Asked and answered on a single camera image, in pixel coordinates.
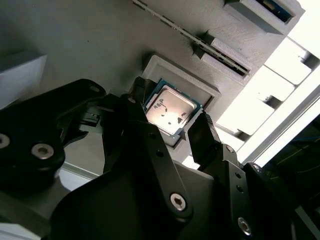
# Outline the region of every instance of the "cable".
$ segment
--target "cable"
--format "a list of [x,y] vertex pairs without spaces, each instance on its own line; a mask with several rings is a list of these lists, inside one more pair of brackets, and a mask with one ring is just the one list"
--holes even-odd
[[307,147],[310,147],[310,145],[304,146],[302,149],[299,149],[298,151],[294,152],[293,154],[291,154],[290,156],[286,157],[285,159],[281,160],[280,162],[278,162],[276,165],[279,165],[281,163],[283,163],[285,160],[293,157],[294,155],[296,155],[297,153],[301,152],[303,149],[306,149]]
[[300,142],[304,140],[312,140],[312,139],[318,139],[318,138],[320,138],[320,136],[302,137],[302,138],[294,139],[292,140],[292,142]]
[[314,169],[317,169],[317,168],[319,168],[319,167],[320,167],[320,164],[317,165],[317,166],[314,166],[314,167],[312,167],[312,168],[310,168],[310,169],[307,169],[307,170],[297,171],[297,173],[298,173],[298,174],[307,173],[307,172],[310,172],[310,171],[312,171],[312,170],[314,170]]

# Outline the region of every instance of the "screw hole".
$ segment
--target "screw hole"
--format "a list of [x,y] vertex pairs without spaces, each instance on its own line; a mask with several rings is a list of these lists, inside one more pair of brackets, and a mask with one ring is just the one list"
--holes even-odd
[[162,158],[164,156],[164,153],[162,151],[156,151],[156,155],[160,158]]
[[156,139],[156,135],[155,135],[153,132],[150,132],[150,133],[149,133],[149,136],[150,136],[150,138],[152,138],[152,139]]
[[240,176],[239,173],[235,172],[234,174],[236,175],[236,177],[237,177],[238,179],[241,179],[241,176]]
[[48,149],[46,149],[45,147],[40,147],[38,149],[38,153],[45,155],[48,153]]
[[236,186],[236,189],[238,189],[238,191],[239,191],[240,193],[243,193],[243,192],[244,192],[243,188],[240,187],[239,185]]

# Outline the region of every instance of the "white panel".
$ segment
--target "white panel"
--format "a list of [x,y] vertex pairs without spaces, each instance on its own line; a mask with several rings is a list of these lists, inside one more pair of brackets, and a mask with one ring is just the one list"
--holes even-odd
[[278,46],[265,65],[291,83],[300,84],[311,72],[301,60],[305,51],[287,38]]
[[200,165],[194,162],[194,158],[192,156],[187,156],[186,159],[182,162],[183,165],[190,169],[197,170]]
[[250,83],[248,88],[257,94],[257,98],[258,95],[274,96],[282,102],[295,90],[294,85],[265,66],[256,72]]
[[252,135],[274,112],[274,109],[253,97],[237,97],[216,122],[220,126]]
[[59,177],[60,177],[62,185],[66,189],[69,189],[70,191],[73,191],[73,190],[81,187],[82,185],[90,182],[90,179],[87,179],[83,176],[66,171],[64,169],[60,170]]
[[320,34],[317,28],[320,22],[320,1],[298,0],[305,9],[305,13],[300,18],[297,25],[289,33],[289,37],[303,46],[310,53],[320,58]]
[[288,97],[271,117],[256,131],[254,135],[237,152],[242,163],[320,84],[320,67]]
[[239,138],[219,129],[218,127],[216,127],[215,130],[221,142],[223,142],[224,144],[230,145],[235,151],[238,151],[238,149],[245,143]]
[[40,237],[18,224],[0,223],[1,240],[40,240]]

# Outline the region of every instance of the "bright light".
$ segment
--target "bright light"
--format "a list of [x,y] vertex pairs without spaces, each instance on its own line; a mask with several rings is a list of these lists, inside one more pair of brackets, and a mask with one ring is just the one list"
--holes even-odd
[[182,164],[190,169],[195,169],[195,170],[197,170],[200,167],[199,164],[194,162],[194,158],[192,156],[187,156]]

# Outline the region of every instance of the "bolt head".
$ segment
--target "bolt head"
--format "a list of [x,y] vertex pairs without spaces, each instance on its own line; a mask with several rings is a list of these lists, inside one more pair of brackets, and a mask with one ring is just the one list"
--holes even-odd
[[178,193],[171,194],[170,201],[172,205],[180,212],[185,210],[187,207],[185,199]]
[[243,217],[238,218],[238,226],[245,235],[250,236],[252,234],[251,227]]
[[136,103],[136,100],[134,100],[132,97],[129,97],[128,100],[129,100],[131,103],[133,103],[133,104]]
[[45,160],[51,158],[55,151],[53,147],[48,144],[38,143],[32,147],[31,153],[38,159]]
[[228,149],[228,151],[230,153],[234,153],[235,152],[235,150],[232,147],[230,147],[229,145],[226,146],[226,149]]
[[260,167],[259,167],[258,165],[253,164],[253,167],[254,167],[255,170],[257,170],[257,172],[260,172],[260,171],[261,171],[261,169],[260,169]]
[[4,149],[10,145],[10,138],[5,135],[0,133],[0,149]]

